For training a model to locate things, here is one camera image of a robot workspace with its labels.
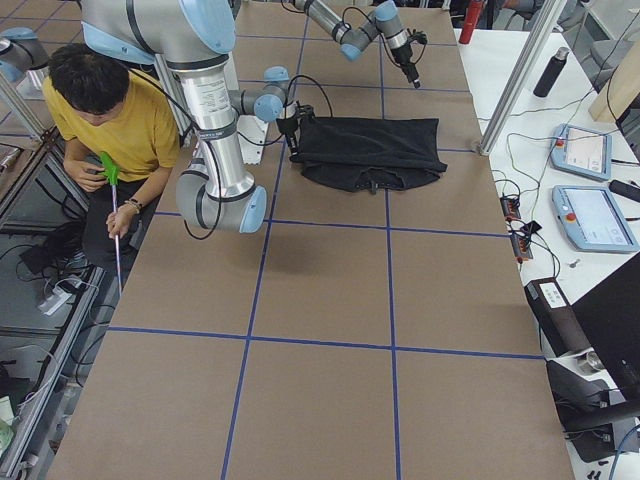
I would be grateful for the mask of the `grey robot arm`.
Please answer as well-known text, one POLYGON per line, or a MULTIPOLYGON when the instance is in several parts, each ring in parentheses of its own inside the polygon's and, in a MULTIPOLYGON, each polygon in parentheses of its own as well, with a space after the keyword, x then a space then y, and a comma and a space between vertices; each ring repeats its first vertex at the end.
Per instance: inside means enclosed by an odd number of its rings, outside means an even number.
POLYGON ((149 64, 164 57, 177 75, 198 145, 180 176, 176 203, 185 222, 211 230, 258 231, 267 192, 245 168, 237 117, 270 122, 287 104, 288 71, 274 66, 257 92, 232 91, 224 68, 235 47, 235 20, 226 1, 86 1, 86 44, 118 60, 149 64))
POLYGON ((359 59, 368 46, 378 38, 392 63, 399 68, 414 88, 421 86, 420 75, 413 59, 414 43, 427 44, 426 33, 407 28, 399 15, 399 8, 393 1, 384 1, 371 12, 361 14, 363 22, 352 26, 342 14, 339 16, 323 1, 282 1, 287 11, 305 14, 340 45, 342 54, 349 60, 359 59))

